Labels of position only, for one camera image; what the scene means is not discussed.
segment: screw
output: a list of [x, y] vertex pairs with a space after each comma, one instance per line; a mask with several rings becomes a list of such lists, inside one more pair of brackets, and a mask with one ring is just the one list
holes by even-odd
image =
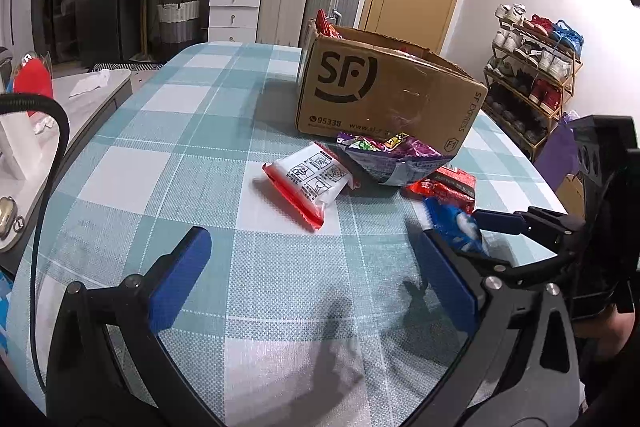
[[82, 289], [82, 283], [78, 281], [73, 281], [69, 286], [66, 287], [67, 293], [78, 293]]
[[124, 280], [124, 285], [127, 288], [137, 288], [142, 283], [142, 275], [138, 273], [134, 273], [132, 275], [128, 275]]
[[499, 277], [490, 275], [484, 280], [484, 285], [490, 290], [499, 290], [500, 288], [502, 288], [502, 281]]
[[546, 285], [546, 291], [551, 293], [551, 295], [553, 295], [554, 297], [556, 295], [560, 295], [560, 288], [558, 288], [557, 284], [553, 284], [552, 282]]

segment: blue gripper pad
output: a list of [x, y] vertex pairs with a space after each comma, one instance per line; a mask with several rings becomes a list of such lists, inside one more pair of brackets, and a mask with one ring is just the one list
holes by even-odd
[[211, 235], [193, 227], [170, 254], [177, 260], [168, 268], [148, 301], [149, 328], [154, 335], [171, 328], [191, 289], [211, 256]]
[[458, 331], [472, 336], [478, 329], [478, 303], [446, 256], [425, 233], [415, 252], [424, 280], [433, 287], [440, 304]]

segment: sf express logo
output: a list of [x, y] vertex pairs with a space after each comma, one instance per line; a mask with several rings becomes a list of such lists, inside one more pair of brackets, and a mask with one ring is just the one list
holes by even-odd
[[361, 100], [371, 89], [378, 74], [378, 60], [369, 57], [368, 64], [364, 58], [348, 55], [340, 64], [342, 57], [336, 52], [324, 52], [321, 66], [322, 74], [318, 75], [321, 84], [334, 84], [337, 89], [326, 92], [316, 87], [316, 96], [327, 102], [349, 103]]

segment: white suitcase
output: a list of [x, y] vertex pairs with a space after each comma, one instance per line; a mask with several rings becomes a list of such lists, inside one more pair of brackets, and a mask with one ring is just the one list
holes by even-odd
[[306, 0], [261, 0], [257, 42], [297, 46]]

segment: black cable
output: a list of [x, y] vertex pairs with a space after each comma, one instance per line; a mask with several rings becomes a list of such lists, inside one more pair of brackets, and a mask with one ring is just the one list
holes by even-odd
[[12, 112], [38, 111], [51, 116], [58, 124], [60, 137], [58, 138], [58, 148], [56, 155], [51, 163], [47, 182], [42, 191], [42, 200], [38, 211], [38, 220], [33, 236], [33, 251], [31, 253], [31, 278], [29, 288], [30, 313], [29, 313], [29, 342], [31, 344], [31, 359], [33, 360], [33, 368], [38, 378], [38, 383], [43, 393], [46, 393], [46, 387], [42, 374], [40, 372], [40, 364], [38, 363], [38, 353], [36, 350], [36, 264], [38, 261], [38, 246], [40, 245], [40, 234], [42, 232], [42, 224], [44, 222], [44, 214], [47, 210], [47, 204], [53, 190], [53, 183], [56, 174], [60, 169], [63, 158], [66, 153], [66, 145], [69, 141], [69, 121], [66, 112], [62, 106], [46, 96], [39, 94], [27, 93], [9, 93], [0, 95], [0, 115]]

